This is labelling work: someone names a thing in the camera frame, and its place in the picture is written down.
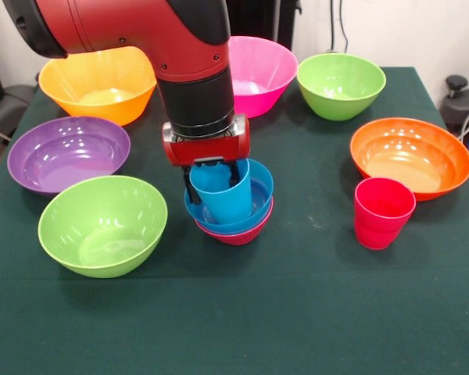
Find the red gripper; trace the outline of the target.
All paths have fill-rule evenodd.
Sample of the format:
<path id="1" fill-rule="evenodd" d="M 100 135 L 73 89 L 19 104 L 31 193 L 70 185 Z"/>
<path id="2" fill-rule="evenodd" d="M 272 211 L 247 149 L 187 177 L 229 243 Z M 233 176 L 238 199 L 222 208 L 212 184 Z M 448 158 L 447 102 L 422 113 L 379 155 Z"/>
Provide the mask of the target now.
<path id="1" fill-rule="evenodd" d="M 162 126 L 162 144 L 173 166 L 181 166 L 190 203 L 202 202 L 193 187 L 191 173 L 210 166 L 214 188 L 232 188 L 241 181 L 242 159 L 250 153 L 250 127 L 246 115 L 234 116 L 232 125 L 222 134 L 210 138 L 181 138 L 170 122 Z"/>

